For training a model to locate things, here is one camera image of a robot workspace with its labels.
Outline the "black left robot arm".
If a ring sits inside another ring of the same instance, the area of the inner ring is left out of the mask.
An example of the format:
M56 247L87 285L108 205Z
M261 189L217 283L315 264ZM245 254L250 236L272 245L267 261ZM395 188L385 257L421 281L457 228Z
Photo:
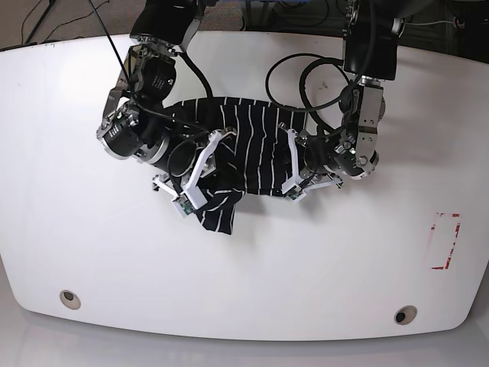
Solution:
M381 84L396 76L397 46L405 21L377 9L374 1L349 1L347 16L343 58L316 56L300 75L303 111L316 123L316 134L287 129L292 174L281 191L292 200L322 187L341 187L344 176L365 178L379 160L377 127L385 113ZM342 112L337 128L319 117L321 107L312 106L306 94L307 77L322 65L333 65L343 77L354 76L332 100Z

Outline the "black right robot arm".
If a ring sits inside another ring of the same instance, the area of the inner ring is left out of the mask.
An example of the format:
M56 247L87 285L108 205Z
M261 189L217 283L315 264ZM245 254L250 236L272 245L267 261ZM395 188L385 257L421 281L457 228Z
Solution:
M121 72L109 92L97 138L117 159L136 158L161 173L177 197L205 203L230 195L238 176L228 164L231 134L220 101L187 52L205 11L214 1L147 1L120 59ZM201 99L164 106L175 87L176 61L201 82Z

